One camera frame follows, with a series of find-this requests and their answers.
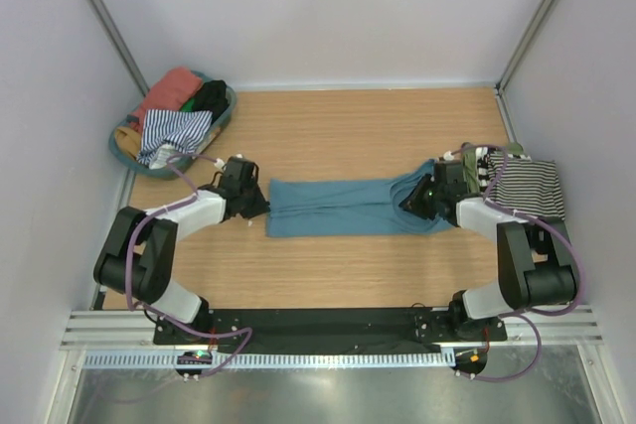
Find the thin striped black tank top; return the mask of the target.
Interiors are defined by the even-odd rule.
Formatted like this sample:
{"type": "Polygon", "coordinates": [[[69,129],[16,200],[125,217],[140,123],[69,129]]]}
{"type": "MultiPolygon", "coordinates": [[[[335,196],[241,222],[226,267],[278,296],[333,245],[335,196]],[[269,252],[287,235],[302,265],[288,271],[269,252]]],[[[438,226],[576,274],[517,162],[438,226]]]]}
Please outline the thin striped black tank top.
{"type": "MultiPolygon", "coordinates": [[[[488,175],[494,179],[504,165],[501,151],[491,153],[487,159],[488,175]]],[[[565,220],[564,199],[554,161],[509,154],[504,172],[489,198],[509,210],[565,220]]]]}

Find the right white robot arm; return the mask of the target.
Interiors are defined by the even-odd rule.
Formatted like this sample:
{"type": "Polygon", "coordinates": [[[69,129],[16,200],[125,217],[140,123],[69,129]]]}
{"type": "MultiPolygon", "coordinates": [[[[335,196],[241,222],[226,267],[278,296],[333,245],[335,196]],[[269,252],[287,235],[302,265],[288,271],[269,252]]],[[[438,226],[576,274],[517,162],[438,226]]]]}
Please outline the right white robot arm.
{"type": "Polygon", "coordinates": [[[496,245],[497,278],[452,299],[459,309],[448,315],[447,326],[456,339],[473,339],[485,319],[525,312],[559,316],[580,303],[584,281],[564,223],[471,194],[460,161],[435,161],[399,207],[423,219],[444,219],[496,245]]]}

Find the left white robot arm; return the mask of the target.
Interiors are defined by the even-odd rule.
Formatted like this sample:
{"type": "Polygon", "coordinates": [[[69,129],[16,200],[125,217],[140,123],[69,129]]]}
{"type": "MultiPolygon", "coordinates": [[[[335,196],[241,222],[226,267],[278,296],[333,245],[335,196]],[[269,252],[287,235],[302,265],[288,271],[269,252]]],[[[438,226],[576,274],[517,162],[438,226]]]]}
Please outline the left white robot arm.
{"type": "Polygon", "coordinates": [[[269,212],[258,183],[259,167],[241,155],[221,161],[210,183],[186,198],[154,209],[131,206],[116,214],[93,268],[101,286],[125,296],[135,309],[149,308],[176,323],[188,344],[211,331],[208,302],[172,277],[177,243],[235,216],[252,219],[269,212]]]}

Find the light blue garment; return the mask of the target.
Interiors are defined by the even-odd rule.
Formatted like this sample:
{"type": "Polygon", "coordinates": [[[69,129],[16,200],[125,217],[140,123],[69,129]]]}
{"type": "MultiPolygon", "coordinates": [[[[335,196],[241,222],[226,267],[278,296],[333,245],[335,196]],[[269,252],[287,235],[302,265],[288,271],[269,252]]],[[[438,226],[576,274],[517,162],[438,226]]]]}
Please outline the light blue garment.
{"type": "Polygon", "coordinates": [[[393,178],[269,184],[266,235],[272,238],[365,235],[431,235],[453,226],[443,218],[420,218],[399,204],[433,171],[427,160],[393,178]]]}

